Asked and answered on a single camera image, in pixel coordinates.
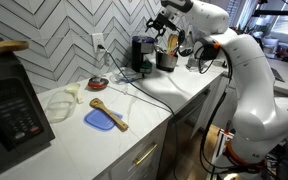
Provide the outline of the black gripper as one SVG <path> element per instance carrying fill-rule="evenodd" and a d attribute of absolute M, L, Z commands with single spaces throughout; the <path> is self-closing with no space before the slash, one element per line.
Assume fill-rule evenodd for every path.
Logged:
<path fill-rule="evenodd" d="M 146 30 L 148 30 L 151 27 L 154 27 L 156 30 L 158 30 L 158 34 L 156 35 L 156 38 L 159 36 L 163 36 L 166 32 L 166 29 L 163 28 L 164 26 L 168 27 L 169 29 L 176 31 L 177 27 L 175 24 L 173 24 L 168 18 L 166 18 L 164 15 L 159 13 L 155 20 L 150 18 L 146 22 Z"/>

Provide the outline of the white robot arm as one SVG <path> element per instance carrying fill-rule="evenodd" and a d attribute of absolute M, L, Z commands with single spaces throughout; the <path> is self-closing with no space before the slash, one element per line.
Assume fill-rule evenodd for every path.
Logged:
<path fill-rule="evenodd" d="M 232 64 L 238 96 L 233 139 L 215 160 L 220 167 L 251 165 L 288 136 L 288 98 L 274 95 L 275 77 L 255 39 L 229 28 L 228 13 L 201 0 L 160 0 L 162 14 L 183 16 L 220 44 Z"/>

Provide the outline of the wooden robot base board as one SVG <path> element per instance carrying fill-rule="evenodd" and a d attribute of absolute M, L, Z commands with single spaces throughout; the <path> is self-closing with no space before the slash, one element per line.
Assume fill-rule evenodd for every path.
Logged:
<path fill-rule="evenodd" d="M 212 159 L 216 141 L 218 137 L 219 128 L 216 126 L 211 126 L 208 131 L 207 138 L 204 145 L 204 154 L 208 160 Z M 200 144 L 203 137 L 203 131 L 199 130 L 192 138 L 192 167 L 190 169 L 187 180 L 206 180 L 207 172 L 204 170 L 200 163 Z"/>

